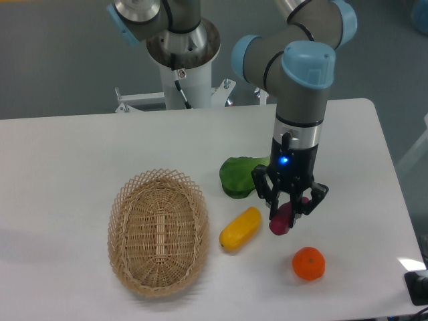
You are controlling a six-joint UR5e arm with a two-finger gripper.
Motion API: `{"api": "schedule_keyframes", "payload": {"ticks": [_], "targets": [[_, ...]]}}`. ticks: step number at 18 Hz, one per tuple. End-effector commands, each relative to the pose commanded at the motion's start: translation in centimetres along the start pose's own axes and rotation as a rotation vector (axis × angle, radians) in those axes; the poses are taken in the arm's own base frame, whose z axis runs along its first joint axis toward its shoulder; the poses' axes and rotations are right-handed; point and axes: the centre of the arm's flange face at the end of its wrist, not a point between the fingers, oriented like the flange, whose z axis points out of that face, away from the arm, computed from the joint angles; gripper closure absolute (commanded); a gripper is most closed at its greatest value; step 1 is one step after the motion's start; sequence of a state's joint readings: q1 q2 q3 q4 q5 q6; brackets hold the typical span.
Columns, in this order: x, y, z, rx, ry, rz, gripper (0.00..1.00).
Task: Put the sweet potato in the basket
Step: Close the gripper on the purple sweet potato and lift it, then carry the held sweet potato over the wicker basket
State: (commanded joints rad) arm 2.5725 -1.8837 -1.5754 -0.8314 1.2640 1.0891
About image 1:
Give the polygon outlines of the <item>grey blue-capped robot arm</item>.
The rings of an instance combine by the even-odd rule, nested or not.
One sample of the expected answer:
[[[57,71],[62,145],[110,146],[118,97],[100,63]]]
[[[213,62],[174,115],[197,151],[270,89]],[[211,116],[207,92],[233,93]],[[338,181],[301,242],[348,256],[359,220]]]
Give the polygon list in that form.
[[[328,193],[313,170],[336,49],[358,22],[345,1],[278,1],[285,30],[247,35],[233,47],[231,67],[277,100],[270,161],[251,170],[258,196],[270,208],[270,229],[287,233]],[[129,44],[145,42],[161,72],[169,110],[211,107],[211,62],[220,48],[217,28],[199,1],[113,1],[107,11]]]

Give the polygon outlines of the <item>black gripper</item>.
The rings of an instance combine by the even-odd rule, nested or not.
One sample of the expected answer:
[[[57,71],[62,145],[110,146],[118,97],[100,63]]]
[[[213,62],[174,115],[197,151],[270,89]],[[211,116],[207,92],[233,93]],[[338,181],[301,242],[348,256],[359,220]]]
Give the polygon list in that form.
[[[306,149],[289,148],[281,150],[281,144],[274,138],[269,166],[257,165],[251,172],[257,195],[270,208],[269,220],[277,213],[280,193],[290,194],[293,228],[302,215],[309,215],[324,200],[329,192],[326,185],[314,181],[314,165],[318,146]],[[303,196],[310,188],[311,199]]]

